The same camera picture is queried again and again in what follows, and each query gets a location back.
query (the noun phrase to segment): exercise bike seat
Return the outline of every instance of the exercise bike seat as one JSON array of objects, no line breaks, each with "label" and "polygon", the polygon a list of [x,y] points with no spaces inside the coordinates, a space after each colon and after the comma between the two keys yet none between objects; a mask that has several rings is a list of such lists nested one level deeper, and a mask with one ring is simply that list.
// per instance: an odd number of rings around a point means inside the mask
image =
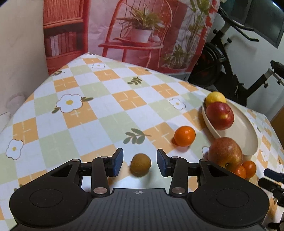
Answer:
[{"label": "exercise bike seat", "polygon": [[284,65],[279,62],[275,62],[273,60],[270,62],[270,64],[273,71],[284,79]]}]

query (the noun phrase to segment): exercise bike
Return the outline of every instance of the exercise bike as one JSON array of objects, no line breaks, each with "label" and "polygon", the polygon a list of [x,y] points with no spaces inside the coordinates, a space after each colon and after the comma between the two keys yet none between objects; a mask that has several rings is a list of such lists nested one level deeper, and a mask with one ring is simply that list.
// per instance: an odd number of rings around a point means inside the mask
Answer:
[{"label": "exercise bike", "polygon": [[222,42],[222,38],[230,27],[236,29],[246,39],[253,42],[258,42],[258,39],[248,37],[242,30],[254,31],[253,28],[245,27],[229,19],[227,13],[219,8],[218,13],[225,21],[225,25],[217,31],[213,31],[215,34],[211,42],[207,42],[203,48],[202,54],[198,59],[195,67],[193,68],[188,82],[194,85],[207,88],[214,85],[217,91],[220,91],[226,98],[235,101],[243,106],[247,105],[247,98],[251,96],[259,87],[264,85],[268,87],[266,82],[270,76],[274,76],[279,85],[283,85],[281,78],[284,78],[284,66],[275,61],[271,61],[271,67],[273,70],[263,74],[251,87],[246,89],[243,83],[238,81],[238,77],[233,74],[232,67],[225,50],[226,45],[231,43],[230,39],[225,44]]}]

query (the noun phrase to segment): checkered tablecloth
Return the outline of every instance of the checkered tablecloth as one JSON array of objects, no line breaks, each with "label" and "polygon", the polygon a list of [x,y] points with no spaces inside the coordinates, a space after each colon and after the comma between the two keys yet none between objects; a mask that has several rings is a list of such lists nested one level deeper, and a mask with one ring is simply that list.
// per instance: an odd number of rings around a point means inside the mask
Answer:
[{"label": "checkered tablecloth", "polygon": [[[0,230],[15,225],[9,210],[11,194],[21,185],[73,158],[90,162],[123,148],[124,162],[111,188],[159,188],[168,191],[171,178],[161,176],[156,151],[189,162],[202,158],[202,148],[214,140],[201,114],[209,92],[179,79],[128,63],[87,53],[50,76],[20,107],[0,134]],[[267,118],[243,106],[261,140],[252,157],[257,165],[254,184],[265,168],[283,172],[284,150]],[[188,125],[196,139],[189,148],[172,143],[175,130]],[[152,161],[149,173],[131,175],[128,166],[137,153]],[[90,177],[82,187],[90,190]],[[197,188],[189,177],[189,191]],[[279,221],[283,209],[271,194],[266,220]]]}]

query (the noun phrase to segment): book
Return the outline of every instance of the book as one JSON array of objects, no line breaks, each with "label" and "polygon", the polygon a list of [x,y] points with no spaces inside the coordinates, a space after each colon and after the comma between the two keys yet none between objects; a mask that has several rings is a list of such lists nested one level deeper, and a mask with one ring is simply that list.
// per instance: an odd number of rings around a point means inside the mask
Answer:
[{"label": "book", "polygon": [[61,53],[65,54],[66,53],[66,37],[65,33],[61,34]]},{"label": "book", "polygon": [[77,33],[77,50],[83,49],[83,34],[82,33]]},{"label": "book", "polygon": [[66,52],[69,52],[69,33],[65,33],[65,40],[66,40]]},{"label": "book", "polygon": [[73,32],[69,32],[69,51],[73,51]]},{"label": "book", "polygon": [[58,35],[58,50],[59,54],[62,54],[62,47],[61,47],[61,34]]},{"label": "book", "polygon": [[44,38],[44,47],[45,47],[45,55],[51,57],[52,51],[51,51],[50,38]]},{"label": "book", "polygon": [[54,36],[54,50],[55,50],[55,55],[59,55],[58,35]]},{"label": "book", "polygon": [[77,33],[73,32],[73,51],[77,50]]},{"label": "book", "polygon": [[54,37],[50,37],[50,44],[51,44],[51,56],[55,56]]}]

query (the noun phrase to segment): white flower pattern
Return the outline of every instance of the white flower pattern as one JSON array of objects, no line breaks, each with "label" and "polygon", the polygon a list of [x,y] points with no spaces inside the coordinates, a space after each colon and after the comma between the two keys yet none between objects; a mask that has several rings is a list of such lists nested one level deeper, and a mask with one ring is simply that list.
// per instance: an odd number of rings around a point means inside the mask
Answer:
[{"label": "white flower pattern", "polygon": [[268,161],[268,156],[266,155],[266,153],[264,151],[261,151],[261,156],[262,156],[264,162]]},{"label": "white flower pattern", "polygon": [[100,70],[102,70],[102,69],[104,69],[105,68],[105,64],[104,63],[94,63],[93,65],[92,65],[92,68],[93,69],[100,69]]},{"label": "white flower pattern", "polygon": [[182,103],[179,99],[172,98],[171,100],[169,100],[169,103],[173,105],[177,110],[181,111],[182,109],[185,109],[185,104]]},{"label": "white flower pattern", "polygon": [[81,99],[82,97],[80,95],[66,94],[61,97],[61,99],[56,103],[56,106],[60,108],[63,113],[69,113],[82,107],[83,103]]},{"label": "white flower pattern", "polygon": [[15,139],[11,140],[6,150],[6,156],[8,158],[12,158],[13,160],[19,159],[22,153],[21,149],[23,148],[23,146],[23,141]]},{"label": "white flower pattern", "polygon": [[209,147],[205,146],[205,147],[202,148],[202,154],[203,155],[206,155],[208,153],[208,151],[209,151]]}]

